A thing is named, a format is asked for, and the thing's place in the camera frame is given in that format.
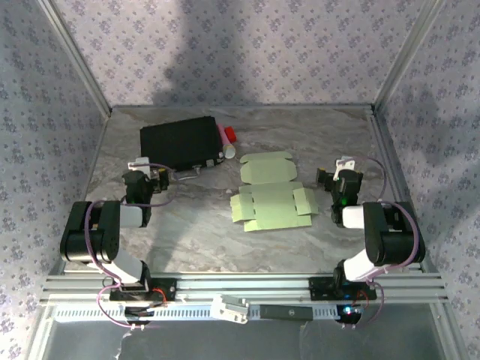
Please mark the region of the pink white cylinder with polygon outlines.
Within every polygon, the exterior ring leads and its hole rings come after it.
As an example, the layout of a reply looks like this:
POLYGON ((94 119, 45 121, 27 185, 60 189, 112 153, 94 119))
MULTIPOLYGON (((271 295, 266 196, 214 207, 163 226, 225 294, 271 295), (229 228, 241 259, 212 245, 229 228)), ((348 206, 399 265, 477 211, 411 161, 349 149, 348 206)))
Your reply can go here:
POLYGON ((220 139, 222 142, 222 152, 226 159, 233 159, 236 156, 236 148, 230 142, 225 133, 225 129, 221 124, 217 124, 217 129, 220 134, 220 139))

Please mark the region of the white plastic bracket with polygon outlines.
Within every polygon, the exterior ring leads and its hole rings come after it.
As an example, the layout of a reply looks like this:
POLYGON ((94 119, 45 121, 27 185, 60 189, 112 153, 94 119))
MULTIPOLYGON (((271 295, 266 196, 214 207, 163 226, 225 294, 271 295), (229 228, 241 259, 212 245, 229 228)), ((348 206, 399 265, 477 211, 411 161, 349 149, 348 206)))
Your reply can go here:
POLYGON ((248 322, 250 303, 245 298, 216 295, 210 307, 210 316, 216 320, 244 325, 248 322))

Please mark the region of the light green paper box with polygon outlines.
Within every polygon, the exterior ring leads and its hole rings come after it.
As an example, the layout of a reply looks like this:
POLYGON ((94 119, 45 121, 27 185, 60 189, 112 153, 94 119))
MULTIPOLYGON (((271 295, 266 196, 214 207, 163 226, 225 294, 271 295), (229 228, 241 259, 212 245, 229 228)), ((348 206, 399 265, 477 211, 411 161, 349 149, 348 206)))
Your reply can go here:
POLYGON ((320 213, 314 191, 297 181, 293 156, 286 151, 246 154, 240 159, 243 185, 230 198, 232 221, 245 232, 312 225, 320 213))

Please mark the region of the black hard case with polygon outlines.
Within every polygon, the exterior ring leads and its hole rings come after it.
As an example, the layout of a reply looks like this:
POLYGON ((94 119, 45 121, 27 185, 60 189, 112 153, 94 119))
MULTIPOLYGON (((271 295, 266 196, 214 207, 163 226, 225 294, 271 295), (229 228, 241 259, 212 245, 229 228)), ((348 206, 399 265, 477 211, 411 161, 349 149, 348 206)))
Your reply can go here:
POLYGON ((212 116, 155 124, 139 130, 140 154, 150 164, 179 172, 216 167, 225 160, 212 116))

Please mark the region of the black rectangular device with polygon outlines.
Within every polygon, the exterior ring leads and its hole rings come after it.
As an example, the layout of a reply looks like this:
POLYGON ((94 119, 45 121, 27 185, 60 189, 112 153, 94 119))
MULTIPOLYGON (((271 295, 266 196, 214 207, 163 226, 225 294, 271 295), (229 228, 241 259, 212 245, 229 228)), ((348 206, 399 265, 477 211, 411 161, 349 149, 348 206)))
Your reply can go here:
POLYGON ((311 307, 271 304, 260 305, 259 316, 264 320, 311 321, 314 318, 311 307))

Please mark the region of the aluminium frame bar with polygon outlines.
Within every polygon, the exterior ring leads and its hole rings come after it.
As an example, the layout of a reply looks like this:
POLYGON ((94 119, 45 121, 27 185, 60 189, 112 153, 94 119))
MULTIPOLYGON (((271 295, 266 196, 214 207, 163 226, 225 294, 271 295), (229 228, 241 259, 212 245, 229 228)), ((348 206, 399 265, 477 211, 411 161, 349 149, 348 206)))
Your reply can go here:
POLYGON ((73 35, 68 29, 67 23, 64 21, 54 0, 35 0, 44 12, 49 24, 52 26, 59 43, 70 59, 73 68, 79 75, 88 93, 91 95, 97 108, 104 118, 111 115, 111 107, 108 104, 104 93, 101 90, 94 74, 91 72, 86 59, 77 46, 73 35))
POLYGON ((407 71, 415 54, 420 49, 435 19, 445 6, 445 3, 446 0, 424 0, 418 16, 412 24, 412 28, 373 102, 372 111, 374 115, 386 106, 394 94, 395 89, 398 87, 398 84, 407 71))
POLYGON ((386 121, 379 118, 372 110, 372 107, 368 108, 365 114, 373 143, 376 146, 377 159, 382 163, 386 171, 387 190, 385 191, 385 198, 398 202, 409 202, 413 207, 418 224, 420 224, 419 207, 414 204, 411 197, 411 192, 408 188, 407 180, 401 168, 401 163, 387 128, 386 121))
POLYGON ((154 106, 154 105, 117 105, 112 110, 370 110, 369 103, 322 103, 322 104, 250 104, 250 105, 195 105, 195 106, 154 106))

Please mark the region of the black controller board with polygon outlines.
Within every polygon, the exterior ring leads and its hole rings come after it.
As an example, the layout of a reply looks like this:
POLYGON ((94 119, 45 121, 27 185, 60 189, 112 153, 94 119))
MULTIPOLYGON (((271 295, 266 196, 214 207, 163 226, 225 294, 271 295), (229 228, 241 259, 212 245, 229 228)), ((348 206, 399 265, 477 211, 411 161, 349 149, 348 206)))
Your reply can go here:
POLYGON ((124 316, 129 326, 146 326, 154 315, 155 312, 150 307, 126 307, 124 309, 124 316))
POLYGON ((364 308, 360 304, 339 304, 337 306, 337 323, 355 326, 362 318, 364 308))

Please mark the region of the wide aluminium frame rail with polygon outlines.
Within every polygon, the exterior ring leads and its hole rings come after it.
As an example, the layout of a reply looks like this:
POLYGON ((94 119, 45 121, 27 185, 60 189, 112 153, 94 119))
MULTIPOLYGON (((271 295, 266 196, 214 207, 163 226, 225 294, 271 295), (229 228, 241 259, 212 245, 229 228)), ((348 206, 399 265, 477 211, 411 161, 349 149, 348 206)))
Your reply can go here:
MULTIPOLYGON (((153 278, 176 280, 174 302, 204 305, 217 294, 235 296, 253 304, 311 304, 308 279, 330 274, 306 273, 160 273, 153 278)), ((385 301, 395 304, 446 302, 443 279, 437 273, 421 271, 384 274, 375 279, 383 288, 385 301)), ((74 271, 47 278, 40 302, 87 303, 95 300, 107 285, 93 272, 74 271)))

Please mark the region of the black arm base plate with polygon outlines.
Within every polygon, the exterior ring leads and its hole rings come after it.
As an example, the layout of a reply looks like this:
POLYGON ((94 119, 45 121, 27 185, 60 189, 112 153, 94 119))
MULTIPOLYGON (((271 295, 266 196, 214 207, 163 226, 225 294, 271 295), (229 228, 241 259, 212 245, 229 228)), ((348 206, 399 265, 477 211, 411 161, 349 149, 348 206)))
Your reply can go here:
POLYGON ((310 277, 308 289, 312 301, 353 301, 376 300, 377 293, 366 283, 344 281, 340 285, 335 283, 333 277, 310 277))
POLYGON ((112 289, 111 302, 171 302, 176 297, 176 280, 173 278, 153 278, 149 285, 125 284, 112 289))

